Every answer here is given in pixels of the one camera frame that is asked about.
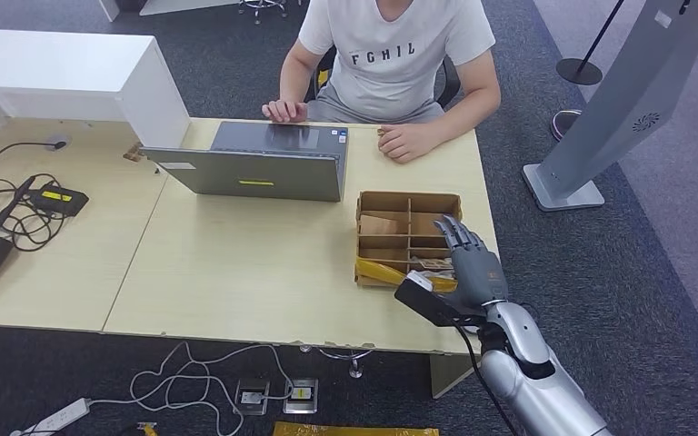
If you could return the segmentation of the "person's left hand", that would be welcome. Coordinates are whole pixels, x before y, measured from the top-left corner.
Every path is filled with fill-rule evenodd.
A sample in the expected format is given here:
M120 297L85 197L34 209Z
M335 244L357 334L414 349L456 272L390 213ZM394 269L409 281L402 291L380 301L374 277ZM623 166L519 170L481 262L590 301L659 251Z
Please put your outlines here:
M381 125L378 133L379 151L399 164L430 153L444 141L430 124Z

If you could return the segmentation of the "person's right hand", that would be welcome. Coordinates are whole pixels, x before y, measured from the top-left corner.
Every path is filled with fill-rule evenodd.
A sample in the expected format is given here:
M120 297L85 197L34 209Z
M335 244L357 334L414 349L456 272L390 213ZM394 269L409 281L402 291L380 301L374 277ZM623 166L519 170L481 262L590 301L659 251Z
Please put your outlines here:
M285 100L270 101L262 105L262 113L273 123L298 124L307 120L307 103Z

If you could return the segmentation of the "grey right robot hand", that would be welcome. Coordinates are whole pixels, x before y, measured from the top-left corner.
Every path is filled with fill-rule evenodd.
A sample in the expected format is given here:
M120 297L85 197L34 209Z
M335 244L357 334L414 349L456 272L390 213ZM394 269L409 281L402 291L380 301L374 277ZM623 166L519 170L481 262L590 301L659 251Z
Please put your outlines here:
M444 317L449 320L486 317L497 303L506 302L509 296L498 256L451 214L444 214L434 225L450 250L457 281L455 290L441 297L448 307Z

